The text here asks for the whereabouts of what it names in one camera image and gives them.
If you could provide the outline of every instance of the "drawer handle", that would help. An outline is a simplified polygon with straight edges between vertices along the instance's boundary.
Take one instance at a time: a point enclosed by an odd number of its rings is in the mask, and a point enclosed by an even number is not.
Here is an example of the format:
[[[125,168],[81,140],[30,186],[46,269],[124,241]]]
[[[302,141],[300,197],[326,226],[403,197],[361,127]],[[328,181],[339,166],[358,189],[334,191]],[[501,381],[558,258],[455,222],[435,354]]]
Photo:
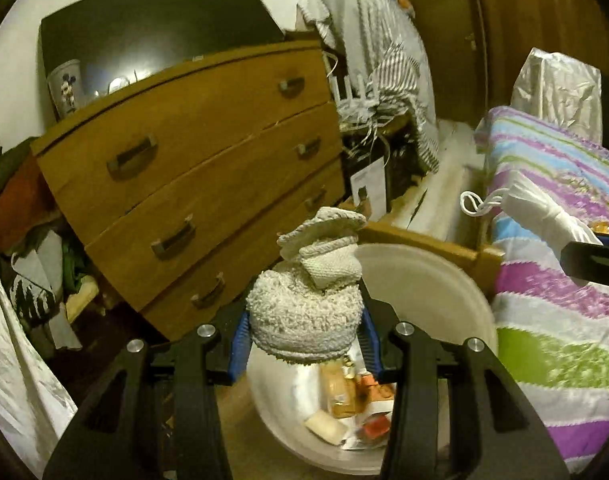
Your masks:
[[[151,244],[153,253],[158,256],[159,259],[174,254],[175,251],[182,247],[182,244],[186,244],[195,234],[196,227],[193,225],[193,215],[189,215],[185,218],[182,227],[177,230],[174,234],[165,238],[164,240],[157,240]]]
[[[191,297],[191,303],[196,308],[206,308],[210,304],[212,304],[220,293],[224,290],[224,285],[226,285],[224,281],[224,273],[219,272],[216,276],[216,284],[214,288],[212,288],[209,292],[207,292],[204,296],[200,296],[199,294],[195,294]]]
[[[318,153],[319,146],[322,142],[321,137],[316,137],[313,140],[310,140],[306,144],[298,144],[296,146],[296,152],[298,152],[299,158],[309,158],[310,156]]]
[[[122,153],[118,153],[116,158],[112,158],[107,162],[107,170],[109,173],[118,173],[120,169],[130,160],[136,158],[142,153],[146,153],[152,150],[158,141],[152,135],[144,137],[136,146],[125,150]]]
[[[292,77],[291,79],[285,79],[284,81],[280,81],[280,83],[278,83],[278,88],[284,97],[292,99],[296,97],[297,94],[302,92],[302,90],[304,90],[304,78]]]
[[[324,186],[322,186],[314,196],[312,196],[304,201],[304,205],[311,212],[317,211],[318,204],[324,198],[326,193],[327,193],[327,189]]]

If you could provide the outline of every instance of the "wooden dresser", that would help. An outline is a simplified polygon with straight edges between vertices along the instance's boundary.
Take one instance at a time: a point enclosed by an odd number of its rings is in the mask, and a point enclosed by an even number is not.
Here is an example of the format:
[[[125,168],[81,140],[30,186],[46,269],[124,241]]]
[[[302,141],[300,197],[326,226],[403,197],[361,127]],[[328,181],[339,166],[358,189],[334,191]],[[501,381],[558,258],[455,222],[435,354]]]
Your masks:
[[[174,340],[344,194],[330,99],[317,41],[242,48],[98,99],[32,150],[91,260]]]

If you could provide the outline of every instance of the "white plastic basin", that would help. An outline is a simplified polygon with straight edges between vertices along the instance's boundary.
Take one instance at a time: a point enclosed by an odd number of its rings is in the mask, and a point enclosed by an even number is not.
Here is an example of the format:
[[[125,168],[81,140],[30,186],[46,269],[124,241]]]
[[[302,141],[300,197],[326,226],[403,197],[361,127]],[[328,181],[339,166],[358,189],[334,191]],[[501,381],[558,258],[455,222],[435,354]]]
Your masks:
[[[451,343],[476,336],[497,351],[489,303],[462,269],[428,251],[394,244],[362,245],[357,257],[371,297],[390,303],[401,320]],[[283,446],[306,462],[334,472],[377,474],[384,448],[342,450],[304,427],[303,421],[319,406],[303,406],[296,400],[297,388],[303,381],[315,382],[317,373],[316,367],[289,365],[254,345],[247,377],[262,421]],[[446,388],[441,388],[438,448],[446,444],[448,405]]]

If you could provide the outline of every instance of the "striped cloth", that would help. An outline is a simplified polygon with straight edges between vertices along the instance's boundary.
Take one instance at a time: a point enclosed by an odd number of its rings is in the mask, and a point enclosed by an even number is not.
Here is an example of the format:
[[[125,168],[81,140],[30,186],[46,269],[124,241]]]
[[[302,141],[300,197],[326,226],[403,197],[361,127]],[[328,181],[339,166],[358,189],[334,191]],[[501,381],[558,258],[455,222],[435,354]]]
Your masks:
[[[419,161],[425,170],[437,171],[431,71],[422,39],[408,15],[392,0],[300,0],[298,8],[306,23],[315,24],[324,43],[347,57],[354,89],[361,75],[371,99],[377,81],[379,114],[411,116]]]
[[[489,192],[519,170],[569,214],[609,223],[608,150],[509,107],[489,112],[476,142]],[[542,240],[502,213],[492,239],[506,252],[492,305],[499,358],[580,470],[609,436],[609,287],[575,285]]]

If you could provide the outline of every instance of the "floor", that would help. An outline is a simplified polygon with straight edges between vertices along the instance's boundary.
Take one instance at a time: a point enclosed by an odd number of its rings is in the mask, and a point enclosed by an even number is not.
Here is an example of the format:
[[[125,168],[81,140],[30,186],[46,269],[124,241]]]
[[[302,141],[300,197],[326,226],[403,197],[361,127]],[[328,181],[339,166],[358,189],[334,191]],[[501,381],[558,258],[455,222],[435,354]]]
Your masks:
[[[483,195],[484,155],[476,153],[473,129],[465,123],[439,120],[440,170],[393,200],[380,221],[439,240],[476,248],[476,219],[460,211],[460,193]]]

